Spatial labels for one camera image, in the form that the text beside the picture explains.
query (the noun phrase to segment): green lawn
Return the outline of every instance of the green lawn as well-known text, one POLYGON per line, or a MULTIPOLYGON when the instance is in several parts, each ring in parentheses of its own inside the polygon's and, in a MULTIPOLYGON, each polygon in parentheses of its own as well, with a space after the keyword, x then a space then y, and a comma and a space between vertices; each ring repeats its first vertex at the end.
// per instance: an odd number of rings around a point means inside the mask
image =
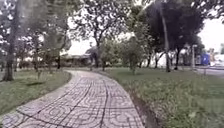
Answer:
POLYGON ((15 73, 12 82, 0 82, 0 115, 30 100, 51 92, 70 80, 66 72, 43 72, 40 79, 34 71, 15 73))
POLYGON ((108 69, 127 91, 143 99, 165 128, 223 128, 224 80, 193 72, 108 69))

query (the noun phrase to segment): overcast sky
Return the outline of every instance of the overcast sky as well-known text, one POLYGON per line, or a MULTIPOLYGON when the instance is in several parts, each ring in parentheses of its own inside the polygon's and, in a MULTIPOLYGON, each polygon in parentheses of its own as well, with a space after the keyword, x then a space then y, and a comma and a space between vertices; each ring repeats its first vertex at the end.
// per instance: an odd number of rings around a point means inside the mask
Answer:
MULTIPOLYGON (((219 52, 221 43, 224 43, 224 24, 222 24, 221 20, 206 20, 199 36, 206 49, 214 48, 215 51, 219 52)), ((94 42, 94 40, 73 41, 68 53, 71 55, 82 55, 90 48, 90 42, 94 42)))

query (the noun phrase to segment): road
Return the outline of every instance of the road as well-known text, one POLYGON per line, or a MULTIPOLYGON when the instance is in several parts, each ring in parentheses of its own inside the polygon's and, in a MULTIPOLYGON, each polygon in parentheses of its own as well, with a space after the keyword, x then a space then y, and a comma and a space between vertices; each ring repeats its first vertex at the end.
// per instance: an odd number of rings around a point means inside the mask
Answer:
POLYGON ((207 75, 214 75, 224 78, 224 67, 210 67, 205 69, 197 69, 197 71, 201 74, 206 72, 207 75))

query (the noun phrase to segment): park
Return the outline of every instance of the park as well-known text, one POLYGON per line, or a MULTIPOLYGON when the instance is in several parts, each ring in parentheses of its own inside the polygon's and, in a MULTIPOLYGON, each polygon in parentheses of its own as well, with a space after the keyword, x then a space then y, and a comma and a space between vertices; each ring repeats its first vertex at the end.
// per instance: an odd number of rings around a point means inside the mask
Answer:
POLYGON ((224 43, 201 36, 223 16, 212 0, 0 0, 0 128, 224 127, 224 43))

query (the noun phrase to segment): patterned paving tile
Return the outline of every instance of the patterned paving tile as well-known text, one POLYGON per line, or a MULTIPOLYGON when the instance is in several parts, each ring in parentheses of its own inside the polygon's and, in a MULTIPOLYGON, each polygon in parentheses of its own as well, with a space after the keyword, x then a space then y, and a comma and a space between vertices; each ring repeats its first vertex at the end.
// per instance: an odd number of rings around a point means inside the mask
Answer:
POLYGON ((108 77, 69 71, 65 86, 0 117, 3 128, 143 128, 130 96, 108 77))

